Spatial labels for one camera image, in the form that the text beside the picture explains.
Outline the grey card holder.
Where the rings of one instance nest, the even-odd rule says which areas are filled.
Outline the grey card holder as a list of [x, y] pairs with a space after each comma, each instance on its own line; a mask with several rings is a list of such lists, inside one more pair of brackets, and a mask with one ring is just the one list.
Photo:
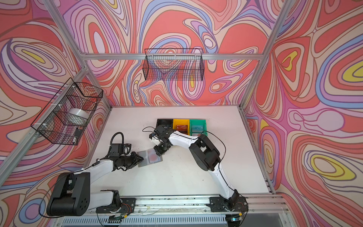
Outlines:
[[137, 154], [143, 158], [143, 160], [138, 164], [138, 167], [144, 167], [163, 161], [162, 157], [158, 156], [153, 148], [137, 152]]

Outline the red card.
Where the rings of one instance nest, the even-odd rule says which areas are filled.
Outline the red card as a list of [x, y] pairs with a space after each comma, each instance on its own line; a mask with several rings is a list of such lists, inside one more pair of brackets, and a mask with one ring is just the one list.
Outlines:
[[176, 125], [175, 129], [180, 133], [188, 135], [188, 125]]

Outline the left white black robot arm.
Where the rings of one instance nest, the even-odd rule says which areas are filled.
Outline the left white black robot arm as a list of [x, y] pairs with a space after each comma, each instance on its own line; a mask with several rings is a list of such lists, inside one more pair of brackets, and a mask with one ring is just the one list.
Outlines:
[[50, 218], [82, 216], [86, 211], [101, 208], [109, 213], [119, 212], [122, 200], [117, 190], [92, 193], [92, 183], [116, 170], [127, 171], [144, 158], [136, 152], [119, 157], [97, 159], [91, 166], [59, 175], [46, 207]]

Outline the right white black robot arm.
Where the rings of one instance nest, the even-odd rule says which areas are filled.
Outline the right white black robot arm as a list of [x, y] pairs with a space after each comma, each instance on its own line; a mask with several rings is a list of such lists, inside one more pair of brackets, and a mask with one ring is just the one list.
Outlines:
[[196, 164], [203, 171], [207, 171], [219, 187], [219, 202], [211, 202], [209, 207], [217, 211], [236, 209], [240, 194], [224, 173], [219, 150], [205, 134], [190, 136], [159, 125], [150, 133], [149, 139], [155, 144], [154, 150], [158, 156], [164, 155], [172, 146], [189, 150]]

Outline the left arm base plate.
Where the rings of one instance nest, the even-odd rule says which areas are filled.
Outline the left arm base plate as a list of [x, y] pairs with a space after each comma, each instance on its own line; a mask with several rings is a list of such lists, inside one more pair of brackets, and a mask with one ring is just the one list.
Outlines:
[[131, 214], [135, 210], [136, 198], [121, 198], [107, 206], [96, 208], [98, 214]]

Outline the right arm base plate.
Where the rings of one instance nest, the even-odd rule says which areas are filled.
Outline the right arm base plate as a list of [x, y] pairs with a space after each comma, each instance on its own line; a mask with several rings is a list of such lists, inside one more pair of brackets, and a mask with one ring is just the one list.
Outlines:
[[206, 204], [212, 212], [241, 212], [249, 211], [249, 204], [245, 197], [239, 196], [236, 199], [225, 199], [221, 196], [210, 197]]

